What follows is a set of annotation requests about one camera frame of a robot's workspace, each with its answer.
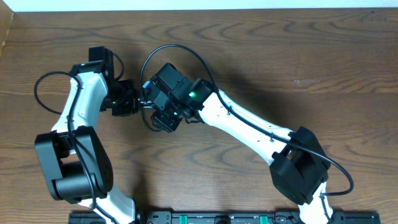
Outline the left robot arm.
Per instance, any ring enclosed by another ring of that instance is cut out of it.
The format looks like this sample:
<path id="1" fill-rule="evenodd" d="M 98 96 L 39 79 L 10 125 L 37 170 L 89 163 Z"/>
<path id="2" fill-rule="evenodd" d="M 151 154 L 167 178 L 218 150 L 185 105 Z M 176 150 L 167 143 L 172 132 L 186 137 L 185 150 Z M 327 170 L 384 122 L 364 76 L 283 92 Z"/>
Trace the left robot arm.
<path id="1" fill-rule="evenodd" d="M 96 133 L 99 115 L 139 111 L 133 80 L 114 75 L 118 56 L 106 47 L 89 49 L 86 63 L 66 73 L 70 92 L 59 120 L 50 132 L 37 135 L 35 150 L 54 200 L 79 204 L 106 223 L 143 223 L 135 201 L 114 184 L 111 161 Z"/>

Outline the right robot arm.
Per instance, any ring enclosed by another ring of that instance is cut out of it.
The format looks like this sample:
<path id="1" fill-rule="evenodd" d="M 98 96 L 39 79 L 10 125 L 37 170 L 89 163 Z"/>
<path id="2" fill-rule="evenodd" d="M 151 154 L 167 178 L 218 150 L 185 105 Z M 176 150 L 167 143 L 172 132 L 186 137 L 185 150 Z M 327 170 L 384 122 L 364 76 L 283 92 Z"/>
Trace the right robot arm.
<path id="1" fill-rule="evenodd" d="M 318 139 L 307 128 L 274 125 L 232 101 L 204 79 L 193 82 L 166 63 L 142 86 L 155 110 L 152 124 L 168 133 L 182 119 L 216 127 L 250 147 L 269 165 L 276 189 L 300 210 L 303 223 L 330 223 L 333 209 L 326 193 L 331 164 Z"/>

